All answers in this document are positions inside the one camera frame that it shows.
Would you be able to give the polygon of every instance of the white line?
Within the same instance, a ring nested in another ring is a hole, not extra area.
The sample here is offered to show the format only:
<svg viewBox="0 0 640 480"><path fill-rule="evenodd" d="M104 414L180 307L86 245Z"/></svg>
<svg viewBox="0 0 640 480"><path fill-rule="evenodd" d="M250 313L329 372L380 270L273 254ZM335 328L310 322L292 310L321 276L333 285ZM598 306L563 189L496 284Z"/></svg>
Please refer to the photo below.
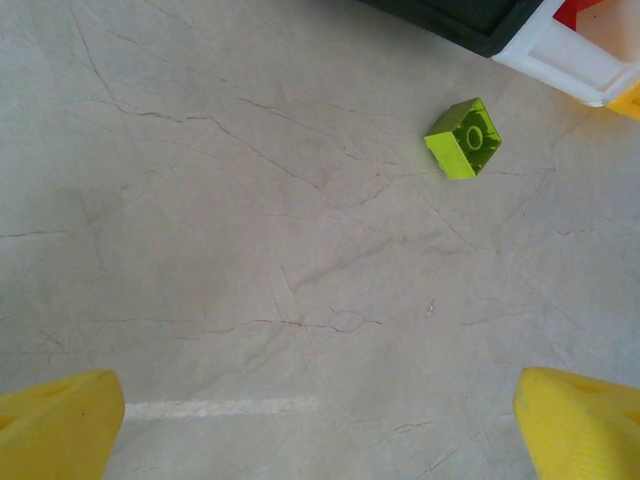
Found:
<svg viewBox="0 0 640 480"><path fill-rule="evenodd" d="M203 418L229 415L259 415L302 412L318 408L316 397L272 398L264 400L203 400L186 402L127 403L125 420L163 418Z"/></svg>

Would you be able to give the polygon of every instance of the yellow plastic object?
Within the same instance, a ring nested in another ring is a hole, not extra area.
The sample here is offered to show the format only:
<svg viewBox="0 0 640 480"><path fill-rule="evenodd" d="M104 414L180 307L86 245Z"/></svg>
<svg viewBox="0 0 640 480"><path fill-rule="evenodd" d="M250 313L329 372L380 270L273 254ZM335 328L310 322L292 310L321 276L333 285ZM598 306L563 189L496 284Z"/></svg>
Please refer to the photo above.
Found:
<svg viewBox="0 0 640 480"><path fill-rule="evenodd" d="M541 480L640 479L640 390L529 368L513 404Z"/></svg>
<svg viewBox="0 0 640 480"><path fill-rule="evenodd" d="M640 81L607 105L607 108L640 120Z"/></svg>
<svg viewBox="0 0 640 480"><path fill-rule="evenodd" d="M0 397L0 479L102 478L124 416L116 374L97 370Z"/></svg>

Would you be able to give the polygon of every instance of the crack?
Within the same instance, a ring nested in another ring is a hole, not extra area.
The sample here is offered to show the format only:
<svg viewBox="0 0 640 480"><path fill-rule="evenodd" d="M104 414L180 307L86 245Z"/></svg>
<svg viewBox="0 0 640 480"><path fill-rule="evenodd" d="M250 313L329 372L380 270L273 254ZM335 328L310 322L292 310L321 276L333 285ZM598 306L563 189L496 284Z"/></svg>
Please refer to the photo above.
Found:
<svg viewBox="0 0 640 480"><path fill-rule="evenodd" d="M248 98L242 98L242 97L236 97L236 100L240 100L242 102L246 102L249 105L253 105L254 107L258 107L262 110L264 110L265 112L268 112L272 115L276 115L278 117L284 118L285 120L288 120L289 122L295 123L296 125L302 127L302 128L306 128L307 130L311 130L313 132L319 133L325 137L331 137L329 134L323 132L322 130L318 130L315 127L310 127L309 125L305 125L304 123L301 123L287 115L285 115L284 113L282 113L282 109L279 107L273 107L273 106L268 106L268 105L261 105L257 102L254 102L253 100L249 100Z"/></svg>
<svg viewBox="0 0 640 480"><path fill-rule="evenodd" d="M339 317L343 313L348 313L348 314L355 315L356 317L360 318L363 323L361 325L359 325L358 327L354 328L353 330L356 330L356 329L360 328L365 323L375 323L376 325L383 325L382 322L379 322L378 320L369 320L368 318L365 318L361 313L355 312L353 310L340 310L339 312L337 312L336 310L333 309L333 307L329 307L329 310L331 310L331 312L336 317Z"/></svg>
<svg viewBox="0 0 640 480"><path fill-rule="evenodd" d="M32 235L52 235L55 233L69 233L69 230L34 230L32 232L24 232L24 233L11 233L8 235L0 235L0 239L2 238L18 238L18 237L29 237Z"/></svg>
<svg viewBox="0 0 640 480"><path fill-rule="evenodd" d="M119 40L122 40L122 41L124 41L124 42L133 43L133 44L136 46L136 48L138 48L138 49L139 49L139 50L141 50L142 52L146 53L146 54L147 54L147 55L149 55L150 57L153 57L153 58L156 58L156 59L160 60L161 62L167 63L167 64L169 64L169 65L171 65L171 66L174 66L174 67L177 67L177 68L182 68L182 69L184 69L184 70L187 70L187 71L189 71L189 72L196 73L196 74L201 75L201 76L203 76L203 77L210 78L210 76L209 76L209 75L207 75L206 73L203 73L203 72L201 72L201 71L199 71L199 70L196 70L195 68L189 67L189 66L187 66L187 65L182 65L182 64L180 64L180 63L172 62L171 60L167 60L166 58L161 57L161 56L160 56L160 55L158 55L157 53L150 52L149 50L147 50L146 48L144 48L142 45L140 45L140 43L138 43L137 41L135 41L135 40L134 40L133 38L131 38L131 37L128 37L128 36L123 35L123 34L121 34L121 33L115 32L115 31L113 31L113 30L109 30L109 29L107 29L107 28L103 28L102 30L103 30L105 33L108 33L109 35L113 35L114 37L116 37L116 38L117 38L117 39L119 39Z"/></svg>
<svg viewBox="0 0 640 480"><path fill-rule="evenodd" d="M583 230L567 230L566 232L561 232L555 228L552 228L551 230L553 230L554 232L556 232L558 235L562 237L566 237L567 235L571 235L572 233L592 233L592 232L600 233L595 228L586 228Z"/></svg>
<svg viewBox="0 0 640 480"><path fill-rule="evenodd" d="M479 325L479 324L482 324L482 323L492 322L493 320L500 320L502 318L516 317L518 315L519 315L519 313L508 313L506 315L499 315L497 317L483 318L482 320L477 320L475 322L463 323L463 324L461 324L461 326L462 327L471 327L473 325Z"/></svg>
<svg viewBox="0 0 640 480"><path fill-rule="evenodd" d="M288 170L287 168L283 167L282 165L280 165L279 163L277 163L275 160L270 159L269 157L267 157L264 153L262 153L260 150L258 150L256 147L254 147L253 145L251 145L249 142L247 142L246 140L240 138L237 135L234 135L233 133L231 133L229 130L227 130L218 120L216 120L212 115L209 115L207 117L207 119L210 119L213 123L215 123L218 128L220 130L222 130L224 133L226 133L227 135L229 135L231 138L236 139L238 142L240 142L242 145L244 145L245 147L249 148L251 151L253 151L254 153L256 153L257 155L260 156L260 158L266 160L267 162L269 162L271 165L273 165L274 167L282 170L283 172L285 172L287 175L300 180L301 182L306 183L307 185L309 185L310 187L315 188L316 190L318 190L319 192L321 192L321 190L314 185L313 183L309 182L308 180L305 180L304 178L302 178L299 175L296 175L295 173L291 172L290 170Z"/></svg>
<svg viewBox="0 0 640 480"><path fill-rule="evenodd" d="M331 108L335 108L336 110L340 110L342 112L347 112L347 113L355 113L356 115L366 115L367 117L387 117L387 118L396 118L394 115L391 115L389 113L370 113L370 112L361 112L358 110L352 110L350 108L345 108L345 107L341 107L340 105L336 105L334 103L330 103L330 102L318 102L315 104L312 103L308 103L308 102L302 102L300 100L293 100L295 103L299 103L300 105L306 105L306 106L317 106L317 105L326 105L328 107Z"/></svg>
<svg viewBox="0 0 640 480"><path fill-rule="evenodd" d="M470 439L468 439L466 442L462 443L461 445L459 445L458 447L454 448L453 450L451 450L449 453L447 453L443 458L441 458L440 460L436 461L434 464L432 464L429 468L427 468L422 475L416 477L416 480L420 480L421 478L425 478L426 476L428 476L429 474L431 474L431 472L433 472L436 468L438 468L440 465L442 465L444 462L446 462L447 460L449 460L452 456L454 456L456 453L458 453L463 447L465 447L468 443L470 443L471 441L473 441L478 435L480 435L480 433L476 433L473 437L471 437Z"/></svg>
<svg viewBox="0 0 640 480"><path fill-rule="evenodd" d="M215 335L220 335L220 334L225 334L225 333L231 333L235 330L237 330L240 327L245 327L247 325L253 325L253 324L259 324L259 323L275 323L275 324L281 324L281 325L285 325L288 327L300 327L300 328L321 328L321 329L327 329L327 330L331 330L335 333L344 333L344 334L348 334L348 333L352 333L355 332L356 330L358 330L360 327L362 327L365 323L376 323L378 325L382 325L382 323L374 321L374 320L368 320L365 321L363 323L361 323L360 325L348 329L348 330L343 330L337 327L334 327L332 325L317 325L317 324L309 324L309 323L304 323L303 321L299 321L299 322L293 322L293 321L289 321L289 320L269 320L269 319L258 319L258 320L250 320L248 322L244 322L241 323L240 325L236 325L234 327L231 328L227 328L224 330L216 330L216 329L206 329L204 332L206 333L213 333Z"/></svg>
<svg viewBox="0 0 640 480"><path fill-rule="evenodd" d="M193 320L175 320L167 318L100 318L88 320L92 323L128 323L128 322L155 322L155 323L193 323Z"/></svg>
<svg viewBox="0 0 640 480"><path fill-rule="evenodd" d="M473 246L466 238L464 238L460 232L458 232L455 228L453 228L453 226L447 222L442 215L440 215L440 209L435 208L430 202L429 200L427 200L427 197L425 197L424 193L421 193L420 196L422 197L422 199L424 200L424 202L429 206L429 208L431 208L435 214L438 216L438 218L444 222L444 224L449 227L449 229L460 239L462 240L464 243L466 243L469 247L471 247L474 250L478 250L478 247Z"/></svg>
<svg viewBox="0 0 640 480"><path fill-rule="evenodd" d="M413 430L416 430L417 428L423 428L426 427L427 425L433 425L436 422L421 422L421 423L407 423L405 425L400 425L399 427L396 427L393 430L393 434L394 435L400 435L402 433L409 433L412 432Z"/></svg>
<svg viewBox="0 0 640 480"><path fill-rule="evenodd" d="M189 25L185 20L177 17L176 15L173 15L172 13L167 12L166 10L160 8L159 6L157 6L154 3L151 3L149 0L142 0L144 3L146 3L147 5L149 5L150 7L158 10L160 13L162 13L163 15L175 20L176 22L184 25L185 27L189 27L189 28L193 28L192 25Z"/></svg>
<svg viewBox="0 0 640 480"><path fill-rule="evenodd" d="M335 207L335 208L337 210L342 210L342 212L346 214L347 212L344 211L345 208L361 207L365 203L370 202L371 200L375 200L382 192L384 192L390 186L391 186L391 183L387 183L386 185L383 185L382 187L380 187L373 195L371 195L369 197L366 197L364 200L361 200L358 203L353 203L353 204L349 204L349 205L343 205L341 207Z"/></svg>

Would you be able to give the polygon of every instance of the floor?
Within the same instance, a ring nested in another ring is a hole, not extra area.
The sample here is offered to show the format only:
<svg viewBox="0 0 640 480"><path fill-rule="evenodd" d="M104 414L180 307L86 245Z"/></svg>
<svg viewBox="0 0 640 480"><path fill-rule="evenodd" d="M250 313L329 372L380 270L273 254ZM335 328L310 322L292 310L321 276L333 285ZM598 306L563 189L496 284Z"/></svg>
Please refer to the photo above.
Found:
<svg viewBox="0 0 640 480"><path fill-rule="evenodd" d="M523 367L640 385L638 123L355 0L2 11L0 385L117 371L108 480L533 479Z"/></svg>

